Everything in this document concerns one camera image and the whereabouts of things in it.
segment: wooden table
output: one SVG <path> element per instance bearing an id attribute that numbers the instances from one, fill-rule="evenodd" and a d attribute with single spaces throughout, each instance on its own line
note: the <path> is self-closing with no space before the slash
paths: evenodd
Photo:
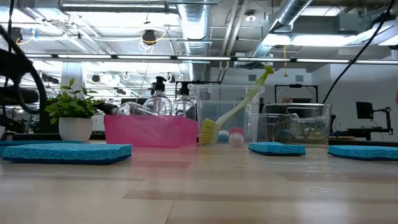
<path id="1" fill-rule="evenodd" d="M 307 149 L 133 149 L 110 166 L 0 163 L 0 223 L 398 223 L 398 162 Z"/>

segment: clear plastic bin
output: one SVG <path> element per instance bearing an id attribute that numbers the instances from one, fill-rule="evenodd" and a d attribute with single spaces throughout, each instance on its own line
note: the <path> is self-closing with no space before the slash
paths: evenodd
<path id="1" fill-rule="evenodd" d="M 330 133 L 330 105 L 270 104 L 259 118 L 259 142 L 300 144 L 327 148 Z"/>
<path id="2" fill-rule="evenodd" d="M 225 113 L 237 106 L 253 88 L 259 93 L 242 109 L 235 113 L 222 125 L 220 131 L 231 132 L 233 128 L 244 131 L 244 142 L 257 141 L 260 95 L 265 91 L 263 86 L 252 85 L 190 85 L 191 94 L 197 103 L 199 132 L 206 118 L 217 121 Z M 217 144 L 227 144 L 228 141 L 218 141 Z"/>

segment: ceiling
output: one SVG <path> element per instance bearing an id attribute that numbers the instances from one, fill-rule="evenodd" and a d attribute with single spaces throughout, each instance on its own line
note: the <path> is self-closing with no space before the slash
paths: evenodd
<path id="1" fill-rule="evenodd" d="M 209 55 L 220 55 L 226 32 L 226 23 L 230 18 L 233 0 L 221 0 L 211 7 L 210 17 L 210 42 Z M 247 10 L 254 10 L 256 20 L 253 22 L 242 21 L 238 32 L 238 39 L 234 42 L 232 53 L 250 52 L 256 48 L 261 39 L 261 27 L 267 15 L 279 10 L 278 0 L 252 0 L 247 5 Z M 341 0 L 313 0 L 311 5 L 304 10 L 302 16 L 336 16 L 342 11 L 357 14 L 384 7 L 389 1 L 341 1 Z M 0 23 L 7 26 L 9 2 L 0 3 Z M 54 11 L 40 11 L 48 21 L 33 19 L 22 11 L 14 11 L 13 27 L 22 28 L 22 45 L 20 48 L 25 53 L 38 54 L 154 54 L 154 55 L 184 55 L 184 36 L 180 27 L 180 19 L 176 14 L 162 13 L 117 13 L 117 12 L 67 12 L 54 13 Z M 32 30 L 36 31 L 37 38 L 32 39 Z M 140 49 L 141 35 L 145 30 L 155 30 L 159 40 L 153 49 Z M 0 47 L 6 49 L 7 45 L 0 40 Z M 271 54 L 274 57 L 299 57 L 299 58 L 352 58 L 359 47 L 310 47 L 288 45 L 273 47 Z M 389 56 L 390 50 L 386 46 L 371 46 L 365 51 L 363 58 L 380 59 Z M 60 78 L 62 62 L 35 61 L 36 69 L 42 73 Z M 275 67 L 283 68 L 284 63 L 275 63 Z M 297 63 L 289 68 L 302 68 L 312 71 L 319 65 Z M 124 63 L 124 62 L 86 62 L 84 64 L 88 86 L 109 86 L 109 83 L 93 83 L 93 75 L 120 76 L 120 87 L 137 87 L 141 83 L 149 87 L 157 75 L 171 74 L 177 80 L 189 80 L 188 64 L 171 63 Z M 147 70 L 146 79 L 142 77 Z M 34 83 L 26 76 L 22 85 L 32 86 Z M 48 90 L 49 94 L 57 92 L 57 85 L 50 85 L 55 89 Z M 117 96 L 113 90 L 101 90 L 101 96 Z M 149 96 L 149 91 L 144 90 L 141 95 Z"/>

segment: sponge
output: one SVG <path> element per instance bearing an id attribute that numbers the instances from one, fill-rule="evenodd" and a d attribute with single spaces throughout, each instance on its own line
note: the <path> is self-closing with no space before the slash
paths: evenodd
<path id="1" fill-rule="evenodd" d="M 25 144 L 41 144 L 41 143 L 84 143 L 81 141 L 0 141 L 0 156 L 4 153 L 7 146 L 20 146 Z"/>
<path id="2" fill-rule="evenodd" d="M 62 164 L 112 164 L 131 156 L 132 146 L 123 144 L 29 144 L 9 146 L 3 160 Z"/>
<path id="3" fill-rule="evenodd" d="M 285 145 L 279 142 L 250 143 L 249 149 L 266 156 L 301 156 L 305 155 L 305 146 Z"/>
<path id="4" fill-rule="evenodd" d="M 363 161 L 398 161 L 398 147 L 329 146 L 332 156 Z"/>

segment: plastic bottle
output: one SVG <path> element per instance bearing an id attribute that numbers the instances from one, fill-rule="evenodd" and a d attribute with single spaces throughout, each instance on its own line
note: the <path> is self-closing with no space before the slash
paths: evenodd
<path id="1" fill-rule="evenodd" d="M 195 120 L 197 110 L 195 104 L 189 99 L 189 82 L 181 82 L 181 84 L 181 97 L 173 104 L 172 115 Z"/>
<path id="2" fill-rule="evenodd" d="M 157 111 L 159 114 L 170 115 L 172 102 L 164 95 L 166 79 L 156 77 L 155 93 L 144 103 L 144 106 Z"/>

